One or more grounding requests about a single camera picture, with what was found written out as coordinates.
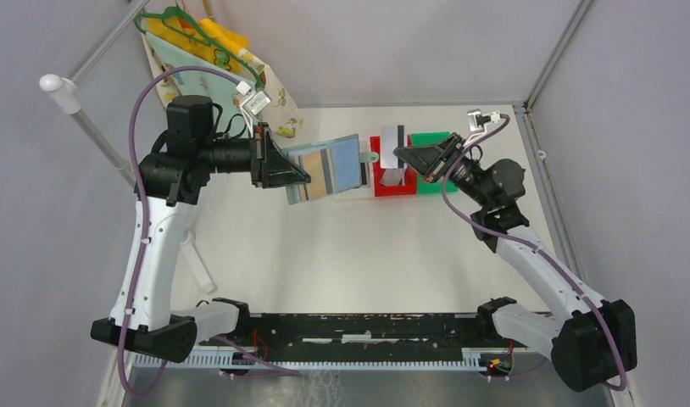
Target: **clothes hanger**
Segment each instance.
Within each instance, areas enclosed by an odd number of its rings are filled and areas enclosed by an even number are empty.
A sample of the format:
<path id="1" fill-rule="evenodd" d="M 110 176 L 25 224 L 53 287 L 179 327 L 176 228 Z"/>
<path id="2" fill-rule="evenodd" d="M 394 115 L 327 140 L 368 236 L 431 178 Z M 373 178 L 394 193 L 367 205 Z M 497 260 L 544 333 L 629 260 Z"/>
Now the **clothes hanger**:
<path id="1" fill-rule="evenodd" d="M 170 25 L 168 23 L 168 19 L 172 17 L 178 17 L 182 20 L 184 20 L 186 23 L 188 23 L 201 38 L 198 38 L 196 36 L 191 36 L 190 34 L 184 32 L 181 28 L 179 27 L 174 27 L 173 25 Z M 187 37 L 190 41 L 195 41 L 198 44 L 204 45 L 205 47 L 216 47 L 218 48 L 221 52 L 225 53 L 229 58 L 235 59 L 240 65 L 242 65 L 250 74 L 253 75 L 253 78 L 255 78 L 255 87 L 256 88 L 262 88 L 263 87 L 263 80 L 260 78 L 260 75 L 258 75 L 258 72 L 256 72 L 250 65 L 246 64 L 242 59 L 238 58 L 234 53 L 230 52 L 228 49 L 220 45 L 219 42 L 216 40 L 210 38 L 208 35 L 205 34 L 202 28 L 200 28 L 200 25 L 197 23 L 196 20 L 193 19 L 193 17 L 190 16 L 190 14 L 186 13 L 185 11 L 182 10 L 180 7 L 176 6 L 169 6 L 163 10 L 162 14 L 155 14 L 155 13 L 139 13 L 136 18 L 133 20 L 133 24 L 136 25 L 136 28 L 143 34 L 147 32 L 144 28 L 141 26 L 141 20 L 142 19 L 156 19 L 160 20 L 165 27 L 168 27 L 170 30 L 177 32 L 178 34 Z"/>

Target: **red wire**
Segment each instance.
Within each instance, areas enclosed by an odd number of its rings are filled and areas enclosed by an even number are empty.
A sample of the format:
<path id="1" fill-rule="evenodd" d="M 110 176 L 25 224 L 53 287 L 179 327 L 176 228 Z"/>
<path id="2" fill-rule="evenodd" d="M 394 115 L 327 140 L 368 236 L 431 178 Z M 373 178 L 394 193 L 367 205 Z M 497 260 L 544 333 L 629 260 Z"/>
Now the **red wire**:
<path id="1" fill-rule="evenodd" d="M 263 356 L 263 360 L 267 360 L 268 359 L 268 344 L 265 343 L 265 341 L 261 337 L 258 337 L 258 340 L 263 344 L 263 348 L 265 348 L 265 355 Z"/>

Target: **white knob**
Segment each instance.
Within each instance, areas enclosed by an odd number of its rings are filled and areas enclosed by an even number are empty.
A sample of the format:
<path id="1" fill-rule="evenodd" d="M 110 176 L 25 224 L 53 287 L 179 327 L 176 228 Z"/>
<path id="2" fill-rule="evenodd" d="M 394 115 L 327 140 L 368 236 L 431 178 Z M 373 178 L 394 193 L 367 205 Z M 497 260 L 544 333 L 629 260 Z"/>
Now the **white knob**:
<path id="1" fill-rule="evenodd" d="M 81 104 L 74 96 L 75 83 L 70 79 L 48 74 L 43 75 L 38 83 L 65 113 L 73 114 L 81 110 Z"/>

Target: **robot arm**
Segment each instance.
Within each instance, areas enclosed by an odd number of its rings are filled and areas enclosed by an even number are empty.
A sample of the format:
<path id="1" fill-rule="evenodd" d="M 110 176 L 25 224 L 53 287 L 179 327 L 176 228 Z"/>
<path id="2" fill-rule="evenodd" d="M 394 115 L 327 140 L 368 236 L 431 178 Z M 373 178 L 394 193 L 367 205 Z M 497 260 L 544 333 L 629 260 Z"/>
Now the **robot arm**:
<path id="1" fill-rule="evenodd" d="M 477 160 L 466 156 L 460 160 L 472 140 L 484 135 L 485 126 L 499 117 L 497 112 L 470 112 L 472 135 L 467 141 L 453 133 L 438 144 L 397 148 L 395 155 L 428 182 L 450 174 L 448 180 L 481 205 L 471 216 L 477 238 L 512 265 L 551 311 L 551 316 L 535 314 L 512 298 L 497 298 L 477 310 L 483 333 L 536 350 L 552 360 L 565 384 L 582 391 L 618 374 L 607 338 L 587 301 L 598 307 L 627 371 L 637 365 L 634 313 L 622 300 L 606 301 L 543 247 L 516 203 L 525 195 L 525 170 L 519 164 L 500 159 L 483 169 Z M 483 226 L 500 237 L 484 232 Z"/>
<path id="2" fill-rule="evenodd" d="M 142 202 L 138 201 L 123 285 L 109 317 L 93 322 L 93 339 L 117 346 L 120 330 L 127 329 L 126 349 L 182 362 L 195 343 L 233 331 L 240 311 L 247 309 L 246 304 L 223 298 L 203 307 L 170 309 L 175 263 L 200 189 L 210 174 L 221 172 L 249 172 L 253 185 L 262 188 L 309 182 L 310 177 L 282 155 L 265 123 L 253 129 L 252 138 L 216 134 L 213 107 L 218 106 L 201 96 L 179 97 L 168 105 L 168 130 L 140 163 L 149 225 L 142 224 Z M 134 304 L 125 309 L 143 227 L 148 231 L 147 251 Z M 123 326 L 125 312 L 131 314 L 128 326 Z"/>

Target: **red box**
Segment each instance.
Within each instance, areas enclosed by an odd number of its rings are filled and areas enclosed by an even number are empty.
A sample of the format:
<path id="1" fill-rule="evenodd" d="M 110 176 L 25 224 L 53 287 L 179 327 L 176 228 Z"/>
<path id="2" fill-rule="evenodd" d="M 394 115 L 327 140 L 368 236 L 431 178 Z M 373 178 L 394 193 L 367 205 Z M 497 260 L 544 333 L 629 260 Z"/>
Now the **red box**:
<path id="1" fill-rule="evenodd" d="M 410 145 L 412 145 L 412 143 L 408 135 L 408 146 Z M 380 154 L 379 136 L 370 137 L 370 150 L 373 153 Z M 405 170 L 404 185 L 395 185 L 392 187 L 386 187 L 380 183 L 382 176 L 385 174 L 385 170 L 380 168 L 379 159 L 375 163 L 372 163 L 372 173 L 375 178 L 372 183 L 375 188 L 376 197 L 395 197 L 398 195 L 415 195 L 417 193 L 417 173 L 410 167 L 407 167 Z"/>

